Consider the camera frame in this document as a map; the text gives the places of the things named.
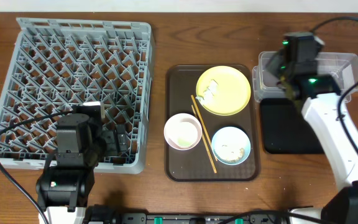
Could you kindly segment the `white tissue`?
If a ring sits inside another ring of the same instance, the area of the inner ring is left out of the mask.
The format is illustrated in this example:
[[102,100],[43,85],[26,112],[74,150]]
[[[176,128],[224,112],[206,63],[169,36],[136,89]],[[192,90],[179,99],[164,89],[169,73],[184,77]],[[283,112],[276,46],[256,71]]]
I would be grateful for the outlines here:
[[210,80],[209,85],[203,90],[202,95],[197,96],[196,99],[202,104],[207,105],[213,102],[215,94],[218,92],[218,83],[215,80]]

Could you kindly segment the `light blue small plate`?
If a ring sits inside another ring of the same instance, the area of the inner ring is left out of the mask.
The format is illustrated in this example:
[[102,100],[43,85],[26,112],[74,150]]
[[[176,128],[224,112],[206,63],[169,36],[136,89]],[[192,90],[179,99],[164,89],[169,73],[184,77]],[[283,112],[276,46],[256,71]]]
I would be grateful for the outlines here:
[[243,130],[233,126],[216,131],[211,146],[217,160],[229,166],[243,163],[251,153],[250,138]]

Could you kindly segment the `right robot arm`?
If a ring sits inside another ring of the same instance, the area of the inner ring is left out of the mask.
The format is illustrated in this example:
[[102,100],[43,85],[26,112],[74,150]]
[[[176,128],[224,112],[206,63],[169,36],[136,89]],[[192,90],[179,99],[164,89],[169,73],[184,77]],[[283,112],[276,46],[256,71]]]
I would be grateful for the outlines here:
[[323,208],[290,210],[288,223],[358,223],[358,130],[337,81],[318,74],[316,58],[323,45],[311,32],[287,33],[282,49],[266,66],[314,131],[338,188]]

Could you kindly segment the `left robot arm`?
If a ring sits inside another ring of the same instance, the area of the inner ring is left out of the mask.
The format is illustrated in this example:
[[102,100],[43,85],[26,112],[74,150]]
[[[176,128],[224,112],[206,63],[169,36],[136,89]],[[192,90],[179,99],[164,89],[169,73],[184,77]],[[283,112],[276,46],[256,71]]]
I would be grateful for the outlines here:
[[103,103],[91,101],[58,120],[57,149],[47,156],[36,183],[41,223],[122,223],[115,209],[88,206],[95,167],[125,147],[115,130],[103,130],[104,117]]

